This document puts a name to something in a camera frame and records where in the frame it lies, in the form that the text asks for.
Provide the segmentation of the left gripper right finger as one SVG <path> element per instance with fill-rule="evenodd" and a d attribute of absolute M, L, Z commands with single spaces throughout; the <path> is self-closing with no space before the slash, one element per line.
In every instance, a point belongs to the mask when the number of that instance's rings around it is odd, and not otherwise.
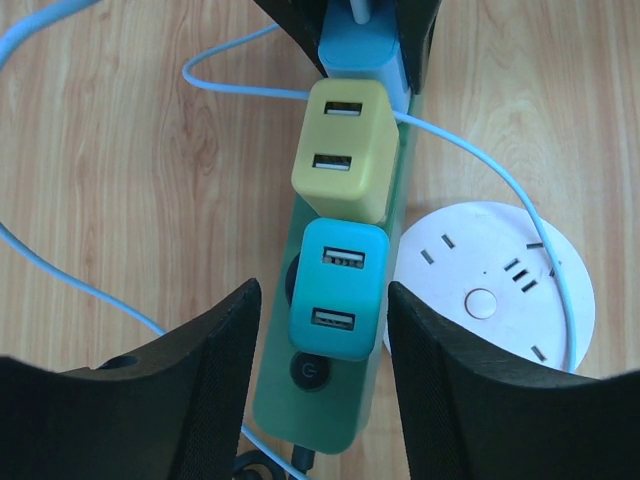
<path fill-rule="evenodd" d="M 639 375 L 592 379 L 509 353 L 398 282 L 388 330 L 414 479 L 635 479 Z"/>

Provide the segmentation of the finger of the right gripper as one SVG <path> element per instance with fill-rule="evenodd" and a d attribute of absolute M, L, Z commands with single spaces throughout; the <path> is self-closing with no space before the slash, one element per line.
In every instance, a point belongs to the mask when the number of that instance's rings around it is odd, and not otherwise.
<path fill-rule="evenodd" d="M 407 81 L 413 93 L 423 89 L 441 0 L 394 2 Z"/>
<path fill-rule="evenodd" d="M 327 0 L 253 0 L 301 48 L 318 72 L 327 77 L 318 47 Z"/>

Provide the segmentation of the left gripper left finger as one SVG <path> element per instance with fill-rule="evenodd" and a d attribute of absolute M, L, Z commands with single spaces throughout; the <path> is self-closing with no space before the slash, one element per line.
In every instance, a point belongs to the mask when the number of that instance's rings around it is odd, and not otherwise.
<path fill-rule="evenodd" d="M 2 477 L 231 478 L 260 315 L 252 279 L 96 369 L 3 357 Z"/>

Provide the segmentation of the blue charger plug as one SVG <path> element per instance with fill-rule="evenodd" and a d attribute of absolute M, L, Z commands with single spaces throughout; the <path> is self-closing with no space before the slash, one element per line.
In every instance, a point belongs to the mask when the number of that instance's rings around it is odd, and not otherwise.
<path fill-rule="evenodd" d="M 356 23 L 349 1 L 330 1 L 318 56 L 328 76 L 376 80 L 386 88 L 393 110 L 408 111 L 411 89 L 391 1 L 375 1 L 365 24 Z"/>

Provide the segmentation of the yellow charger plug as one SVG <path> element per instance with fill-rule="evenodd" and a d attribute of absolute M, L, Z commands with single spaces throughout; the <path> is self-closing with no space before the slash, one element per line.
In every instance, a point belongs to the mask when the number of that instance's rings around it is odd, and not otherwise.
<path fill-rule="evenodd" d="M 321 217 L 386 219 L 399 129 L 375 80 L 323 79 L 311 89 L 291 183 Z"/>

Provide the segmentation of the green power strip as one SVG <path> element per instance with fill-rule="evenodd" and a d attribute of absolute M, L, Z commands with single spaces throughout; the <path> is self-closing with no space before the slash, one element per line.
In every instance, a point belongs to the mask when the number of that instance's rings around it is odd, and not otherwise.
<path fill-rule="evenodd" d="M 290 307 L 304 230 L 319 216 L 295 191 L 293 214 L 283 254 L 280 279 L 267 331 L 257 381 L 253 415 L 269 435 L 337 454 L 346 450 L 366 425 L 386 322 L 387 288 L 391 280 L 404 223 L 415 134 L 398 124 L 399 146 L 387 216 L 381 224 L 390 241 L 386 285 L 375 345 L 369 357 L 351 362 L 305 353 L 288 334 Z"/>

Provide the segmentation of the pink round power strip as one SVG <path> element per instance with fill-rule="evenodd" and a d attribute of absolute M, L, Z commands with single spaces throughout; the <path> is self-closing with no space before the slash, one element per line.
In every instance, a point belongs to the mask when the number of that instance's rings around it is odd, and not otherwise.
<path fill-rule="evenodd" d="M 474 201 L 426 215 L 401 236 L 394 278 L 470 332 L 563 369 L 564 311 L 526 210 Z"/>

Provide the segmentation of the teal charger plug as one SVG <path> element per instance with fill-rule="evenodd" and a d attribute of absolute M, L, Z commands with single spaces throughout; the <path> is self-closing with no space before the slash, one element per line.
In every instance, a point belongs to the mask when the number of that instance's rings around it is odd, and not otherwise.
<path fill-rule="evenodd" d="M 372 353 L 390 241 L 378 226 L 318 218 L 304 230 L 288 334 L 298 350 L 358 362 Z"/>

